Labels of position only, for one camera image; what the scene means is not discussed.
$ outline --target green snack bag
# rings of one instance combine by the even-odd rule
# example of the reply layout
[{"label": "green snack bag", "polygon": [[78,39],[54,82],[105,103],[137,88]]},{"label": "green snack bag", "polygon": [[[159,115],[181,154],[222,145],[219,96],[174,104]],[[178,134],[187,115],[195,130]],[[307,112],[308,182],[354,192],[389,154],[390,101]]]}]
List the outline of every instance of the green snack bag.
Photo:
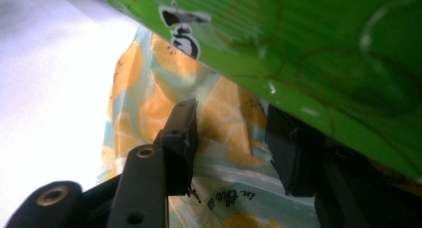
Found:
[{"label": "green snack bag", "polygon": [[106,0],[176,48],[422,182],[422,0]]}]

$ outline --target white background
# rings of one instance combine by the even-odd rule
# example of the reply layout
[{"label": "white background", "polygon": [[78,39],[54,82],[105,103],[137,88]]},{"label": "white background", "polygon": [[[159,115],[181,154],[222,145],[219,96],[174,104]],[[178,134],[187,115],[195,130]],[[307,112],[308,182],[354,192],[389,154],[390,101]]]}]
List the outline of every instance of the white background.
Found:
[{"label": "white background", "polygon": [[114,65],[137,25],[102,0],[0,0],[0,227],[40,186],[96,185]]}]

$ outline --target green plastic packaging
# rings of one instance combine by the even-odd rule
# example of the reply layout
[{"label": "green plastic packaging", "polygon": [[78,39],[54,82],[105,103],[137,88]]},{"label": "green plastic packaging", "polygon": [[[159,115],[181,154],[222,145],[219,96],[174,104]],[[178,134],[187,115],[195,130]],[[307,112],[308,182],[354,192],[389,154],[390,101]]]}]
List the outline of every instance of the green plastic packaging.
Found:
[{"label": "green plastic packaging", "polygon": [[422,182],[422,0],[106,0],[191,57]]}]

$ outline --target shiny green surface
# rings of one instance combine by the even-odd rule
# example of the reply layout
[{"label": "shiny green surface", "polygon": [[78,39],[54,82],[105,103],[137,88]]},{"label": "shiny green surface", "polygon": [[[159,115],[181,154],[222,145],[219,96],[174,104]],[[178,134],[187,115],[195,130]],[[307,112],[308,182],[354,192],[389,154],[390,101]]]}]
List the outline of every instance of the shiny green surface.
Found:
[{"label": "shiny green surface", "polygon": [[201,62],[327,135],[422,179],[422,0],[107,0]]}]

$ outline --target crinkled plastic wrapper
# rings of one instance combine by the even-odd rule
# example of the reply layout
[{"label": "crinkled plastic wrapper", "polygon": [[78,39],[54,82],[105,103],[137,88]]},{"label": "crinkled plastic wrapper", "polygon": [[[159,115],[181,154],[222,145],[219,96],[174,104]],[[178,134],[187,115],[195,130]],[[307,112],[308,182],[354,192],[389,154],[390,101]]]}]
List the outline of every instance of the crinkled plastic wrapper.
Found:
[{"label": "crinkled plastic wrapper", "polygon": [[264,144],[266,103],[140,27],[115,66],[99,182],[153,143],[174,105],[198,101],[192,188],[169,197],[170,227],[318,227],[312,198],[285,195]]}]

